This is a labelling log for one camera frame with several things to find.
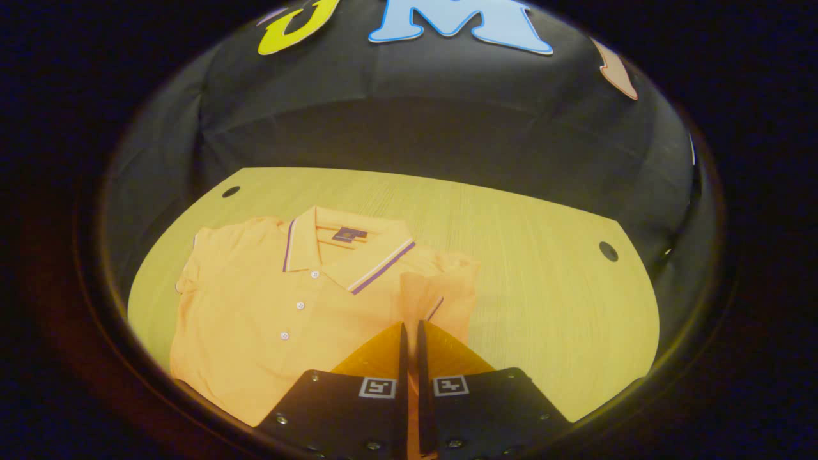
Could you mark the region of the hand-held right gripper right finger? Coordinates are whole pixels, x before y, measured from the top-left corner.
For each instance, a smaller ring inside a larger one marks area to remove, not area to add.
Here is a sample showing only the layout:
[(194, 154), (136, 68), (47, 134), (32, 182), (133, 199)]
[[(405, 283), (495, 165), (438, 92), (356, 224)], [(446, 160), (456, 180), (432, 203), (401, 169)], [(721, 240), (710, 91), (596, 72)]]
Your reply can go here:
[(494, 369), (430, 321), (418, 326), (419, 440), (438, 459), (523, 459), (570, 423), (519, 367)]

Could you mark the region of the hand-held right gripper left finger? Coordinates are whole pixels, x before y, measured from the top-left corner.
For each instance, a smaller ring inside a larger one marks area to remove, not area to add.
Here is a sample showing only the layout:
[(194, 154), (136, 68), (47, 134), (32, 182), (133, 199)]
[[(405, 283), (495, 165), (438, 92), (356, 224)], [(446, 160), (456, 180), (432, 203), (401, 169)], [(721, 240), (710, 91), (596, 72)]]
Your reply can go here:
[(306, 370), (256, 429), (303, 458), (406, 459), (406, 327), (397, 323), (379, 340), (394, 375)]

